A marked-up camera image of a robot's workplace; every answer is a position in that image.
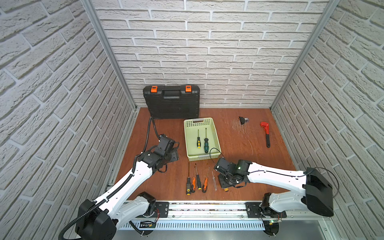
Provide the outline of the orange handled long screwdriver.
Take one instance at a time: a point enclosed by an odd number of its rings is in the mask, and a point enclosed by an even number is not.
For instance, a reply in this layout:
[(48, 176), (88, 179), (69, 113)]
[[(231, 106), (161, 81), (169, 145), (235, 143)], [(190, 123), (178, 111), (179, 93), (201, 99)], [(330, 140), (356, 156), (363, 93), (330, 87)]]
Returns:
[(207, 192), (208, 181), (209, 181), (209, 171), (210, 171), (210, 168), (208, 168), (206, 177), (205, 177), (205, 179), (204, 179), (204, 184), (203, 184), (203, 187), (202, 187), (202, 192), (203, 192), (203, 193), (206, 193), (206, 192)]

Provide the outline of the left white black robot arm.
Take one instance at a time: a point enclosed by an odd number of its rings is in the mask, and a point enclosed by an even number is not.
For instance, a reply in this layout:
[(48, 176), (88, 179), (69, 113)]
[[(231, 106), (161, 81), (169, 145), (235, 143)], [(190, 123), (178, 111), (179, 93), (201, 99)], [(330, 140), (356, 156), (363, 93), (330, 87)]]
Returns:
[(141, 193), (130, 204), (128, 197), (155, 172), (167, 168), (168, 163), (179, 160), (180, 144), (165, 134), (156, 135), (158, 144), (135, 156), (132, 169), (114, 186), (95, 200), (85, 200), (78, 208), (78, 216), (59, 233), (60, 240), (65, 233), (75, 228), (80, 240), (111, 240), (118, 227), (138, 216), (151, 217), (155, 213), (156, 199)]

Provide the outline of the black yellow striped screwdriver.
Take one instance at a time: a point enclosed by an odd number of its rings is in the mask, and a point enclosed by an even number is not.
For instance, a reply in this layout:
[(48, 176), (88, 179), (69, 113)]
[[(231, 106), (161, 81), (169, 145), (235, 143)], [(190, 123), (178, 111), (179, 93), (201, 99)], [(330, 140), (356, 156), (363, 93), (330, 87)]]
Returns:
[(186, 183), (186, 195), (189, 196), (192, 192), (191, 178), (190, 178), (190, 164), (188, 164), (188, 176)]

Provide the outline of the black yellow small screwdriver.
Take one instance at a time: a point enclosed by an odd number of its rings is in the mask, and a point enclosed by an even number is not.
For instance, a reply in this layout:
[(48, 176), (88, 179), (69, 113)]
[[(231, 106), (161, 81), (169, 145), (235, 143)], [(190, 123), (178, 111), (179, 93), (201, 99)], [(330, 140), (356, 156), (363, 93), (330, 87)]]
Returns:
[(201, 148), (200, 130), (198, 130), (198, 136), (197, 136), (197, 147), (198, 147), (198, 149), (200, 149), (200, 148)]

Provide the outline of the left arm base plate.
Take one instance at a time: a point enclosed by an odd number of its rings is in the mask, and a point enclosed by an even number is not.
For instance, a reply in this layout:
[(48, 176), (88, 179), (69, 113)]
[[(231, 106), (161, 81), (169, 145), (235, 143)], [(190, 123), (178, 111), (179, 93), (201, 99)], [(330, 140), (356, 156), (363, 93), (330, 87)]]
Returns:
[(169, 213), (169, 202), (153, 202), (149, 204), (147, 211), (137, 218), (167, 218)]

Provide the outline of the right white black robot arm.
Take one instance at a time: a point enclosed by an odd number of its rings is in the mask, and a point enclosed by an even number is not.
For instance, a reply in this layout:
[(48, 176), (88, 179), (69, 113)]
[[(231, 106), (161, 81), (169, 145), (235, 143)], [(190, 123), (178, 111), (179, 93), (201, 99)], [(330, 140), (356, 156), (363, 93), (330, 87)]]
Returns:
[(285, 189), (285, 193), (266, 193), (259, 205), (261, 213), (276, 218), (287, 210), (309, 210), (323, 217), (334, 215), (333, 186), (315, 168), (288, 171), (239, 160), (237, 164), (220, 158), (215, 165), (221, 188), (242, 188), (248, 183)]

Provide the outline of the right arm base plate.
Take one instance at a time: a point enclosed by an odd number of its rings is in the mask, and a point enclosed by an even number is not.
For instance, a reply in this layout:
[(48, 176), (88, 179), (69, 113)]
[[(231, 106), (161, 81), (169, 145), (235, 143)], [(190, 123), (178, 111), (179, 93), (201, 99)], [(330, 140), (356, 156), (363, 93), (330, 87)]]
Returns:
[(279, 213), (270, 207), (261, 207), (261, 202), (245, 202), (248, 218), (286, 218), (285, 211)]

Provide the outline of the clear handled screwdriver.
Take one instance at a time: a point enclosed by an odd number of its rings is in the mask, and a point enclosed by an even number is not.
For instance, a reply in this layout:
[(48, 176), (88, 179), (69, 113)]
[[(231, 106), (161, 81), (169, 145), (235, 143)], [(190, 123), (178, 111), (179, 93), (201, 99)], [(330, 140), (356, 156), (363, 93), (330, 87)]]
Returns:
[(213, 170), (211, 170), (211, 172), (212, 172), (212, 179), (213, 179), (214, 190), (217, 191), (218, 188), (217, 188), (217, 184), (216, 184), (215, 174), (214, 174)]

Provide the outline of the green black screwdriver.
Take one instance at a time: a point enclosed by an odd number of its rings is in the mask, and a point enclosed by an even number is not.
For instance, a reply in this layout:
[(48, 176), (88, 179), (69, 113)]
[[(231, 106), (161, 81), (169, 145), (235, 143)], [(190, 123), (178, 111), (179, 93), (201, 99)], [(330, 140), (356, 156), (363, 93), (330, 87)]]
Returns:
[(210, 150), (209, 139), (208, 139), (208, 134), (207, 134), (207, 128), (205, 128), (204, 151), (205, 151), (205, 153), (208, 153), (209, 150)]

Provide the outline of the orange black screwdriver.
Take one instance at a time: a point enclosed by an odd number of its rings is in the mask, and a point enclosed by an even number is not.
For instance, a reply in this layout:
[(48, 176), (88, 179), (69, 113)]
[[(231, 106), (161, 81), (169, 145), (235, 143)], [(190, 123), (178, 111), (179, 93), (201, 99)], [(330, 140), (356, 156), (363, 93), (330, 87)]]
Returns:
[(192, 178), (192, 189), (191, 192), (194, 193), (196, 191), (196, 167), (194, 167), (194, 174)]

